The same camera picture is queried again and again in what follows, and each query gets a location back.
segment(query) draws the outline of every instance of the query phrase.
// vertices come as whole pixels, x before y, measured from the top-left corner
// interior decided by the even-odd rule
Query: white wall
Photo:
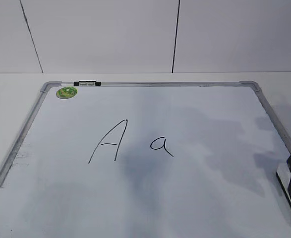
[[[291,0],[181,0],[174,72],[291,71]]]
[[[46,73],[171,72],[178,0],[23,0]]]
[[[22,0],[45,73],[171,72],[178,0]],[[174,72],[291,71],[291,0],[180,0]],[[19,0],[0,72],[41,72]]]
[[[0,0],[0,72],[41,72],[18,0]]]

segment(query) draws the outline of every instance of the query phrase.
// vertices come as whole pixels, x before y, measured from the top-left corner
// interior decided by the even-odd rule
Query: round green sticker
[[[56,92],[56,96],[61,99],[72,98],[77,94],[77,89],[73,87],[64,87]]]

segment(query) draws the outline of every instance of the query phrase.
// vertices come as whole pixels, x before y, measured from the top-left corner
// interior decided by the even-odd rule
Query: table surface
[[[0,74],[0,165],[10,152],[42,85],[73,82],[257,82],[291,136],[291,72],[174,74]]]

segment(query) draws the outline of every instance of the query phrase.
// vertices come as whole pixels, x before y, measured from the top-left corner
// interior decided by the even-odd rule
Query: whiteboard surface
[[[289,153],[250,88],[58,89],[0,189],[0,237],[291,237],[274,177]],[[125,119],[116,161],[102,145],[88,164]]]

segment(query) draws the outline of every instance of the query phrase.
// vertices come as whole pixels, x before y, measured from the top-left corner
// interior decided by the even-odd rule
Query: black marker writing
[[[163,140],[163,139],[164,139],[164,142],[163,142],[163,145],[162,145],[161,147],[158,147],[158,148],[154,148],[154,147],[153,147],[153,143],[154,143],[155,141],[157,141],[157,140]],[[166,139],[165,139],[164,136],[159,137],[159,138],[153,140],[152,143],[151,143],[151,145],[150,145],[150,147],[151,147],[152,150],[160,150],[160,149],[164,148],[165,151],[166,151],[170,156],[174,157],[174,156],[173,156],[173,155],[172,155],[172,154],[171,154],[171,153],[166,149]]]
[[[94,154],[95,154],[95,152],[96,152],[98,146],[101,144],[101,142],[103,141],[103,139],[105,139],[105,137],[106,137],[106,136],[107,136],[111,131],[113,131],[113,130],[118,126],[118,125],[120,125],[122,122],[125,122],[125,127],[124,127],[124,130],[123,130],[122,136],[121,136],[121,138],[120,138],[119,144],[117,145],[117,148],[116,148],[116,156],[115,156],[115,161],[116,161],[117,153],[118,153],[118,151],[119,151],[119,147],[120,147],[120,145],[121,145],[121,142],[122,142],[122,139],[123,139],[123,136],[124,136],[124,133],[125,133],[126,127],[127,127],[127,119],[120,121],[120,122],[119,122],[117,125],[115,125],[111,130],[109,130],[109,131],[107,132],[107,134],[105,134],[104,137],[102,137],[102,139],[99,141],[98,145],[97,145],[96,148],[94,149],[94,152],[92,152],[92,155],[91,155],[90,160],[88,161],[88,163],[91,162],[92,157],[94,156]],[[103,143],[103,144],[101,144],[101,145],[116,145],[116,144],[112,144],[112,143]]]

